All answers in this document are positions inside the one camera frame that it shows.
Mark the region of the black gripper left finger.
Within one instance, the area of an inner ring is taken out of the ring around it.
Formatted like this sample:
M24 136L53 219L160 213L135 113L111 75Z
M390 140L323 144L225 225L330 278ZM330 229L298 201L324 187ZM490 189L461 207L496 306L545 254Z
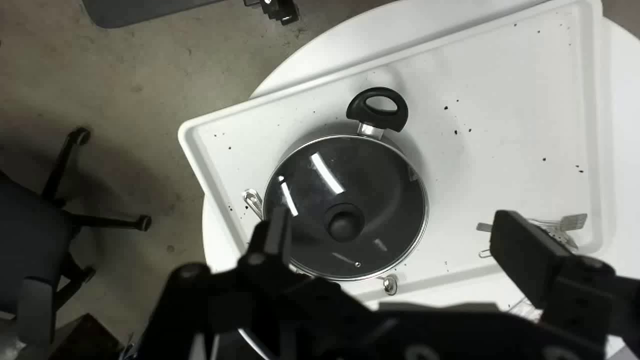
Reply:
M290 262L290 213L286 207L276 207L273 214L255 229L244 262L251 266Z

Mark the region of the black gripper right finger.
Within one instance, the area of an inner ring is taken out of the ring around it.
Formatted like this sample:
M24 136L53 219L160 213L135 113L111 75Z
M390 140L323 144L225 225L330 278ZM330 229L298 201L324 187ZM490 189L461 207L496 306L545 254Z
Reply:
M577 262L584 273L614 273L611 264L599 259L575 254L550 233L515 210L495 214L490 254L537 308L546 306L552 284L568 262Z

